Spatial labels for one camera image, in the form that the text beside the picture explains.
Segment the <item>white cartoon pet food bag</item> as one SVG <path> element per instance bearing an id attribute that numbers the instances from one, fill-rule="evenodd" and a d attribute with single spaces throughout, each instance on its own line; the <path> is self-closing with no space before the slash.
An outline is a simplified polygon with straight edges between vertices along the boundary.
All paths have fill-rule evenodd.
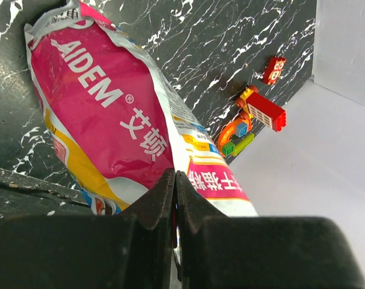
<path id="1" fill-rule="evenodd" d="M 113 22 L 68 1 L 26 24 L 24 34 L 54 151 L 94 214 L 125 210 L 173 168 L 225 215 L 256 215 L 205 128 Z"/>

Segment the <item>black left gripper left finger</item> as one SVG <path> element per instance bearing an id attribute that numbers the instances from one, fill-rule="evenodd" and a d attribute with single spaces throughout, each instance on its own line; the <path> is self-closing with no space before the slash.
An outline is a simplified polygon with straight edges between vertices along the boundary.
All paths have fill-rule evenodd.
<path id="1" fill-rule="evenodd" d="M 0 288 L 168 288 L 175 171 L 113 216 L 0 220 Z"/>

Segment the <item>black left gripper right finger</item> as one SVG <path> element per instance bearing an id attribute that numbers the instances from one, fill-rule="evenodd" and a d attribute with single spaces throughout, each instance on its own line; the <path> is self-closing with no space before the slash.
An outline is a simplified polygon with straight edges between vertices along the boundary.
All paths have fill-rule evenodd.
<path id="1" fill-rule="evenodd" d="M 365 288 L 341 229 L 323 217 L 228 217 L 176 174 L 184 288 Z"/>

